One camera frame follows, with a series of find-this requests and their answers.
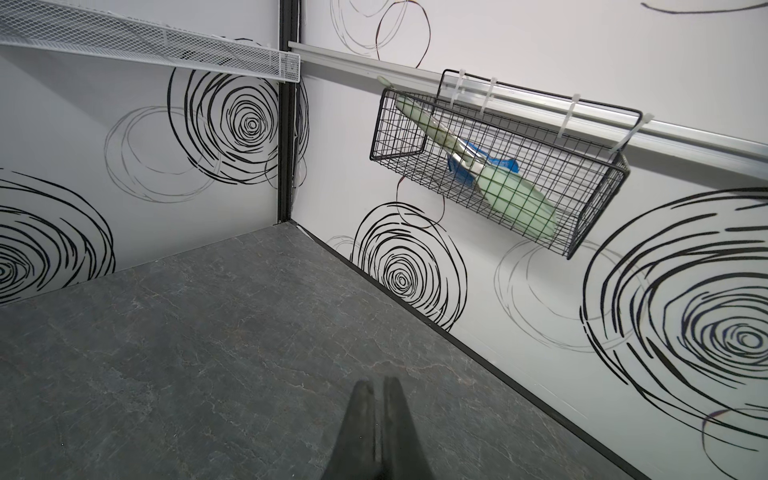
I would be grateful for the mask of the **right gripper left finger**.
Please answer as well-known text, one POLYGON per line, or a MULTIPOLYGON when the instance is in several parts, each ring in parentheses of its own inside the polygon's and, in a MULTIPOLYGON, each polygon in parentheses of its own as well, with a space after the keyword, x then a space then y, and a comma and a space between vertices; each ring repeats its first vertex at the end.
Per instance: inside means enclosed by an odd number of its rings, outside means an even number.
POLYGON ((355 383, 322 479, 377 479, 376 405, 370 381, 355 383))

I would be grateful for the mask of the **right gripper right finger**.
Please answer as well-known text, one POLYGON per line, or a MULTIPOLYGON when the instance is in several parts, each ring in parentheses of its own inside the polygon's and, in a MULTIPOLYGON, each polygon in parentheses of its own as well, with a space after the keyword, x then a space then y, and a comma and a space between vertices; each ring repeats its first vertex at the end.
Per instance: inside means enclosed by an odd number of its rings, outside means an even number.
POLYGON ((401 382, 395 377, 386 377, 383 393, 383 479, 434 479, 401 382))

